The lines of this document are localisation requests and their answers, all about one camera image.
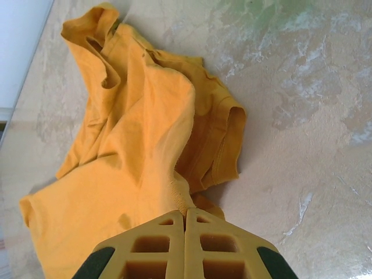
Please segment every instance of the white wall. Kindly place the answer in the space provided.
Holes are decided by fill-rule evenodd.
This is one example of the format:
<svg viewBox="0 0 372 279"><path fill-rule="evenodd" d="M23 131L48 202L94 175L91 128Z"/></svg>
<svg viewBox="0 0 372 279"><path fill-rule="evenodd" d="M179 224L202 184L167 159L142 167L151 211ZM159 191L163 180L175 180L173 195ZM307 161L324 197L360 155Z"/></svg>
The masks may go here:
<svg viewBox="0 0 372 279"><path fill-rule="evenodd" d="M0 121L9 120L53 0L0 0Z"/></svg>

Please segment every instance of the yellow plastic object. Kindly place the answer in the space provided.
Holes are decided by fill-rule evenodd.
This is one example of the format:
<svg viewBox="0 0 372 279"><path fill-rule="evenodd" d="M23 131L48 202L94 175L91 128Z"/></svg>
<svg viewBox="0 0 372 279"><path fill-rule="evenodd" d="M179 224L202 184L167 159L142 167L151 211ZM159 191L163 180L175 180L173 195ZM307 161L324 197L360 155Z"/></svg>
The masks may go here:
<svg viewBox="0 0 372 279"><path fill-rule="evenodd" d="M106 248L112 255L102 270L102 257L90 266L88 258L73 279L297 278L273 244L198 208L186 220L169 212L103 241L93 254Z"/></svg>

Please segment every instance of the yellow t-shirt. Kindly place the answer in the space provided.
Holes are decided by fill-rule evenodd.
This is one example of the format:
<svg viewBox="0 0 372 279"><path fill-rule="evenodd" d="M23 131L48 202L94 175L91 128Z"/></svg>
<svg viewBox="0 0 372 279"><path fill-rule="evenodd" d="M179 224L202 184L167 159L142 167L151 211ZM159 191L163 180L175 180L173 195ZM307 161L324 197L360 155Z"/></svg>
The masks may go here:
<svg viewBox="0 0 372 279"><path fill-rule="evenodd" d="M154 49L111 6L64 23L89 97L58 181L20 201L46 278L71 278L101 241L238 177L244 109L201 58Z"/></svg>

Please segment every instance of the wall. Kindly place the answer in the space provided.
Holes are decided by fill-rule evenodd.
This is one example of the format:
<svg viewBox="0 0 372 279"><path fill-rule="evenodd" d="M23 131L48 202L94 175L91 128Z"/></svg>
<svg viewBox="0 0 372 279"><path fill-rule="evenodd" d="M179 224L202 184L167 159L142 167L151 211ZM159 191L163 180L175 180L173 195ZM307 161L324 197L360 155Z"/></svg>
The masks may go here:
<svg viewBox="0 0 372 279"><path fill-rule="evenodd" d="M53 0L2 1L0 9L0 121L13 111Z"/></svg>

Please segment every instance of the marble floor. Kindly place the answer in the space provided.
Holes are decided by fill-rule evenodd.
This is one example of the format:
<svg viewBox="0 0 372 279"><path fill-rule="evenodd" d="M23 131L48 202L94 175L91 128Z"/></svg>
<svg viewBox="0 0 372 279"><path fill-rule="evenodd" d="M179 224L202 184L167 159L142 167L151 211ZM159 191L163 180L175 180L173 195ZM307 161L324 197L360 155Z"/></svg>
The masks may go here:
<svg viewBox="0 0 372 279"><path fill-rule="evenodd" d="M43 278L18 200L53 179L86 90L62 23L99 0L55 0L0 148L11 278ZM299 278L372 278L372 1L114 0L157 48L203 56L249 111L240 179L208 190Z"/></svg>

